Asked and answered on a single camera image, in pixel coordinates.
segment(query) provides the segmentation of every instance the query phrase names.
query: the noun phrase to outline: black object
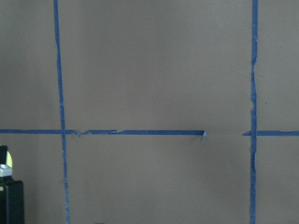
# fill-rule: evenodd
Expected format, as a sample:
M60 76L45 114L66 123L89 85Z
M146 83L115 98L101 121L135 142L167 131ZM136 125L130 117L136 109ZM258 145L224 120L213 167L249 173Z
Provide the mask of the black object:
M4 151L7 152L7 146L0 146L0 164L1 171L12 169L5 165ZM0 176L0 224L24 224L24 189L22 181L14 181L11 173L2 172Z

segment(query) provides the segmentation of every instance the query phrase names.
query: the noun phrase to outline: vertical blue tape line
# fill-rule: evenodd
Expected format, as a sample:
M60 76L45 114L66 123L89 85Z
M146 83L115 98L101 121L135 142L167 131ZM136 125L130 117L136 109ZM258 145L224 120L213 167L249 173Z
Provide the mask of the vertical blue tape line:
M64 161L64 195L65 195L65 217L66 224L70 224L70 208L69 208L69 186L67 182L67 159L66 159L66 137L65 137L65 120L64 120L64 96L61 72L61 57L60 57L60 39L59 39L59 20L58 20L58 1L54 0L54 22L55 22L55 40L57 47L57 75L60 103L60 122L61 122L61 138L63 148Z
M252 49L251 49L251 158L250 158L250 224L256 223L256 83L258 0L252 0Z

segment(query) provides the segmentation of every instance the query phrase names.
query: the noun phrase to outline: blue tape strip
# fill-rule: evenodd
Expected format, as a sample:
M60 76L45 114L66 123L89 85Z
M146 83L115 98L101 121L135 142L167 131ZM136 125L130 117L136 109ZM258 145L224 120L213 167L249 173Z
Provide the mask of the blue tape strip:
M257 131L257 136L299 136L299 131L282 132L282 131ZM251 131L246 132L244 136L251 136Z
M61 134L61 130L21 130L21 129L0 129L0 133L4 134ZM81 133L77 130L65 130L65 134L76 134L81 136L83 134L124 134L124 135L201 135L206 136L206 131L203 130L125 130L119 132L117 130L88 130Z
M69 186L68 186L68 182L67 182L64 96L63 96L63 83L62 83L62 70L61 70L61 55L60 55L58 1L53 0L53 3L54 3L55 41L56 41L56 47L57 47L57 76L58 76L59 103L60 103L61 139L62 139L63 161L64 161L65 218L66 218L66 224L70 224L70 207L69 207L69 193L68 193Z
M252 48L251 48L251 158L250 158L250 224L256 223L256 83L258 0L252 0Z

